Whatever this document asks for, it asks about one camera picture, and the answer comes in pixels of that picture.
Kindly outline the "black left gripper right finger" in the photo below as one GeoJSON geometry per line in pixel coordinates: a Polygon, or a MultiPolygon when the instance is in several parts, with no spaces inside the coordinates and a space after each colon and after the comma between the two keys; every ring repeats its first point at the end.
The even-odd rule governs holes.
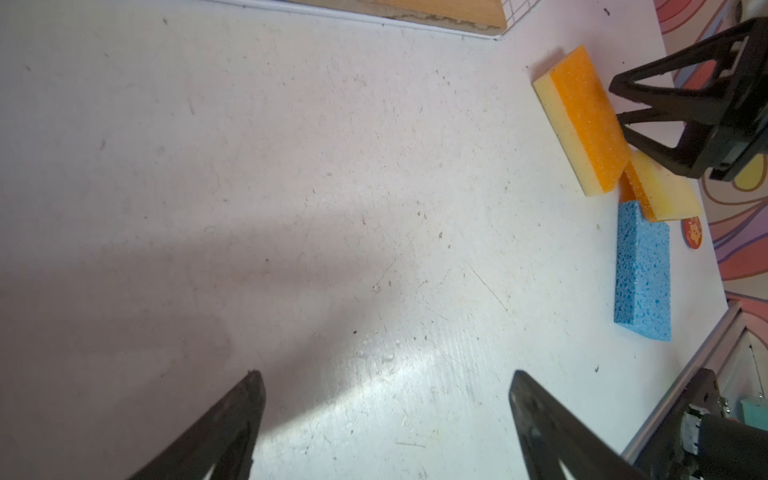
{"type": "Polygon", "coordinates": [[[523,370],[509,403],[531,479],[645,479],[523,370]]]}

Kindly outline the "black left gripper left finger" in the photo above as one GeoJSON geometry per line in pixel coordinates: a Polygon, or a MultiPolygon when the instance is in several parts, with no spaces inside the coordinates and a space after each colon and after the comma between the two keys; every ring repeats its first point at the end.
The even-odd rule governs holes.
{"type": "Polygon", "coordinates": [[[134,479],[247,479],[265,410],[263,377],[249,371],[134,479]]]}

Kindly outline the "blue flat sponge near arm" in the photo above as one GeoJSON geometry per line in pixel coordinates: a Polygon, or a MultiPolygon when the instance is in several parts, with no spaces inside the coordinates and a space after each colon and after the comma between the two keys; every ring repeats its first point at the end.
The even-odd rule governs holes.
{"type": "Polygon", "coordinates": [[[618,208],[614,322],[645,338],[671,340],[670,232],[637,201],[618,208]]]}

